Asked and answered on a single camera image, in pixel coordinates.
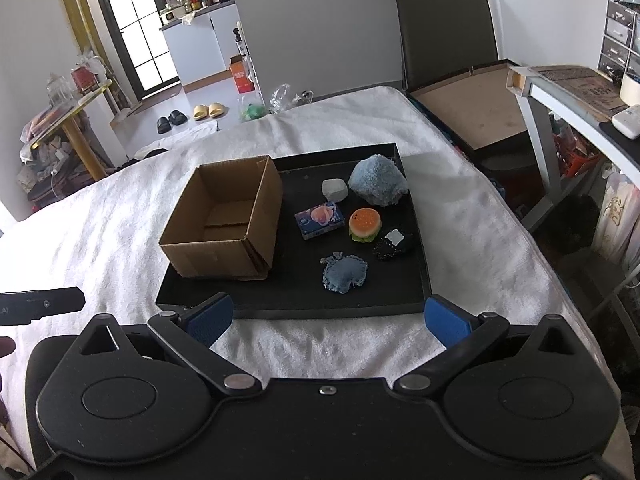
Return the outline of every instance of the black slipper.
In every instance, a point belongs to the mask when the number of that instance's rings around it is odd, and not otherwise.
[[[174,110],[169,114],[169,122],[174,126],[179,126],[187,122],[187,116],[178,110]]]
[[[160,117],[158,119],[158,133],[160,135],[167,133],[171,129],[171,123],[166,117]]]

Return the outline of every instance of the screw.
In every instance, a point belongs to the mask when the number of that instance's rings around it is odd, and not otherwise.
[[[400,377],[398,384],[400,384],[400,387],[403,390],[426,390],[431,386],[431,379],[424,375],[409,374],[404,377]]]
[[[255,384],[255,378],[249,374],[231,374],[223,383],[230,390],[248,390]]]
[[[320,392],[320,395],[335,395],[338,393],[338,388],[328,384],[327,386],[320,386],[318,391]]]

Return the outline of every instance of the white label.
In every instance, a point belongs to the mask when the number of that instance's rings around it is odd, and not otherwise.
[[[398,245],[402,240],[404,240],[404,235],[398,231],[398,229],[394,229],[387,236],[385,236],[387,240],[389,240],[393,246]]]

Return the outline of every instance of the white wall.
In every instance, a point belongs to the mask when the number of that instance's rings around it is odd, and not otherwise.
[[[596,68],[607,0],[489,0],[500,57]]]
[[[20,133],[49,102],[49,73],[68,74],[78,48],[58,0],[0,0],[0,7],[0,202],[23,220],[31,205],[15,179]],[[0,208],[2,231],[12,223],[5,212]]]
[[[396,0],[236,0],[265,96],[402,79]]]

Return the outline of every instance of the bed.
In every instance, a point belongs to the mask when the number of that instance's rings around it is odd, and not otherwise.
[[[0,330],[17,343],[0,361],[0,372],[20,448],[30,452],[24,377],[38,341],[77,334],[99,312],[130,324],[158,311],[154,300],[168,265],[158,238],[194,167],[382,142],[395,142],[402,156],[434,293],[473,314],[493,310],[512,323],[562,314],[610,377],[586,323],[492,184],[400,92],[377,87],[213,131],[48,206],[0,238],[0,291],[78,286],[86,296],[82,312]],[[263,382],[272,376],[393,381],[443,349],[420,314],[235,320],[212,348]],[[632,478],[622,423],[606,458]]]

